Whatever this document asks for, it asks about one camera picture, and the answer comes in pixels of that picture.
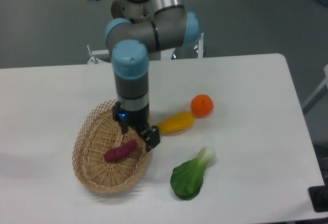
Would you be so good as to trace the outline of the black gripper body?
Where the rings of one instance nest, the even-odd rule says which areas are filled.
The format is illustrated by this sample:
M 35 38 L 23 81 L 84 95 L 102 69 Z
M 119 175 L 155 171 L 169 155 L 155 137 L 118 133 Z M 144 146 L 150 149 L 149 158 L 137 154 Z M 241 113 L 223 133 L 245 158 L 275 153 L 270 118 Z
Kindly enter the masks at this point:
M 123 104 L 117 101 L 112 107 L 113 120 L 120 123 L 126 122 L 128 127 L 135 130 L 138 136 L 141 136 L 142 131 L 144 131 L 149 125 L 149 105 L 137 111 L 128 111 L 123 108 Z

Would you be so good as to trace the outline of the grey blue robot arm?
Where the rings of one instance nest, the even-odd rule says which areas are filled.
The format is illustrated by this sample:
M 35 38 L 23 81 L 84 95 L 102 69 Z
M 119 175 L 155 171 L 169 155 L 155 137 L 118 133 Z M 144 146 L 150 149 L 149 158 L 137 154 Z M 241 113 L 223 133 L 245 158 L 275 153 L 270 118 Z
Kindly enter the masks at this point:
M 197 16 L 182 0 L 117 0 L 105 29 L 118 100 L 112 114 L 122 133 L 137 132 L 150 151 L 160 132 L 149 119 L 149 56 L 163 50 L 194 45 L 199 40 Z

